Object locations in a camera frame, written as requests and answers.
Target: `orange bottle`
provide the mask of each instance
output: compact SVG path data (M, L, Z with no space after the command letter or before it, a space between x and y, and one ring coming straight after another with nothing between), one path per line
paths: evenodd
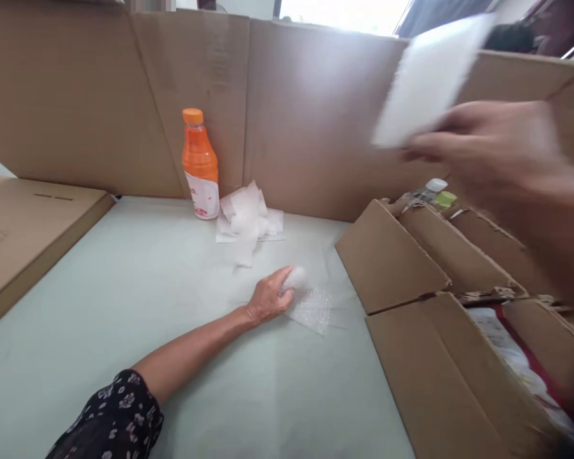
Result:
M202 220L219 215L219 169L217 156L210 146L204 116L197 108L183 110L185 147L183 168L191 191L193 209Z

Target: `white bottle cap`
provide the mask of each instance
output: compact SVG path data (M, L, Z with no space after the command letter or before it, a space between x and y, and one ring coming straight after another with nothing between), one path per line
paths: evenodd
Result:
M434 191L436 193L440 193L444 188L447 187L447 185L448 183L446 183L441 178L432 178L427 183L427 185L425 185L425 188L430 189L431 191Z

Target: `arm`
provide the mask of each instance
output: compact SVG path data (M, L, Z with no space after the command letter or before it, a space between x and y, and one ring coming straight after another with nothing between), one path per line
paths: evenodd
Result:
M173 339L132 367L160 405L229 343L287 310L293 301L293 290L281 296L280 289L290 272L291 267L286 266L265 277L246 306Z
M446 162L467 198L491 211L574 305L574 166L545 103L475 102L440 132L413 139L410 158Z

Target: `orange bottle cap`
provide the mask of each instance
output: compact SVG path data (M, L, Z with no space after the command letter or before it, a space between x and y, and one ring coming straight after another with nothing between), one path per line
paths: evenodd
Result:
M183 110L183 120L187 124L202 124L204 122L204 115L202 115L202 111L197 108L186 108Z

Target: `plastic bottle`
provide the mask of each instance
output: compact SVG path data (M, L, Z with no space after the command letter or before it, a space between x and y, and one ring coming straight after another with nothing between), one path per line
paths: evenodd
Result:
M432 178L423 188L406 193L402 198L410 198L410 202L404 207L402 213L417 203L432 203L434 199L436 199L436 195L446 188L447 185L448 184L441 178Z
M436 196L434 200L434 205L438 207L438 210L448 209L453 205L453 202L457 199L456 195L450 191L441 191Z
M210 146L204 116L197 108L183 110L185 147L183 168L191 191L193 209L202 220L219 215L219 169L217 156Z

